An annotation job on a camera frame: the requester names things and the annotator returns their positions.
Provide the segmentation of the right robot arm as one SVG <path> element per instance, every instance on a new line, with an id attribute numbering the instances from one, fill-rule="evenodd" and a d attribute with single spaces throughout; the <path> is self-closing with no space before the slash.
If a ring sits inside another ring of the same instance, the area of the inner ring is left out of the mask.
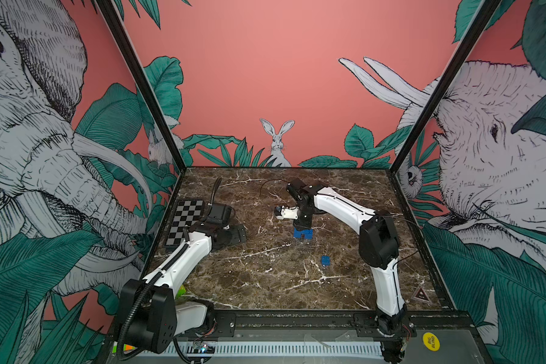
<path id="1" fill-rule="evenodd" d="M 378 330 L 387 338 L 398 334 L 406 303 L 398 277 L 400 240 L 393 217 L 388 212 L 361 206 L 322 183 L 305 184 L 294 179 L 287 184 L 287 191 L 296 206 L 277 208 L 275 215 L 279 219 L 292 219 L 295 231 L 310 230 L 314 215 L 323 212 L 357 233 L 359 256 L 371 268 L 376 286 Z"/>

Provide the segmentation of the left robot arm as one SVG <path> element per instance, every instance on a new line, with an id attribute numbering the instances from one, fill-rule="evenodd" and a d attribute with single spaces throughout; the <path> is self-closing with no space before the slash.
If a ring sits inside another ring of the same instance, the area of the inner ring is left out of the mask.
<path id="1" fill-rule="evenodd" d="M 176 336 L 189 330 L 199 337 L 212 334 L 217 323 L 211 303 L 177 305 L 177 293 L 209 253 L 246 241 L 242 224 L 197 222 L 186 227 L 179 247 L 165 262 L 140 280 L 130 279 L 121 289 L 113 334 L 117 359 L 133 359 L 144 351 L 163 353 Z"/>

